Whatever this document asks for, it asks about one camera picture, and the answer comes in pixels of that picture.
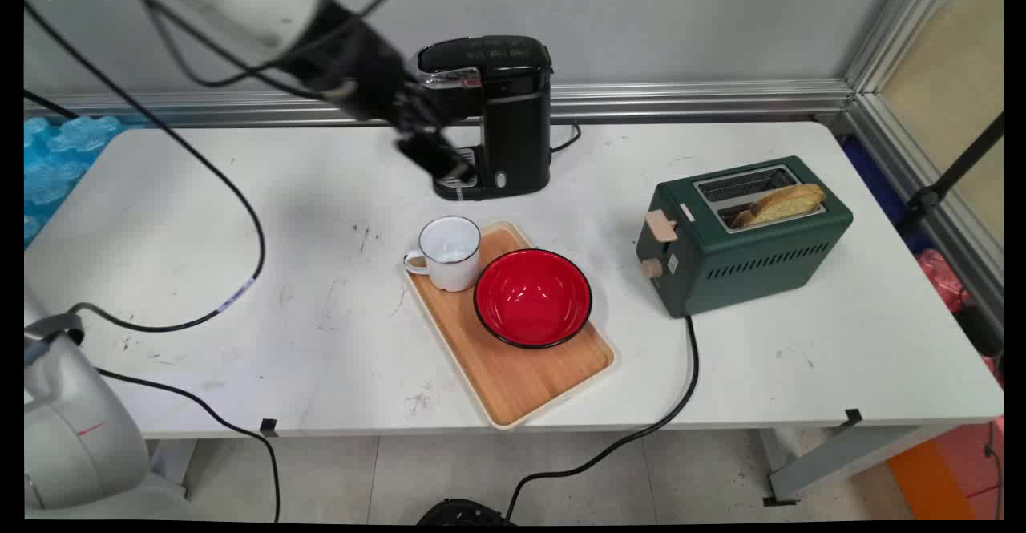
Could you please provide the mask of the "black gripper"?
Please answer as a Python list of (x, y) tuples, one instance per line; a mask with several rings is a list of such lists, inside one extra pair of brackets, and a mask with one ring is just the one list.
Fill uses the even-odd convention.
[(396, 125), (399, 152), (433, 179), (474, 178), (474, 165), (441, 134), (450, 124), (446, 108), (356, 12), (323, 4), (285, 52), (282, 70), (349, 117)]

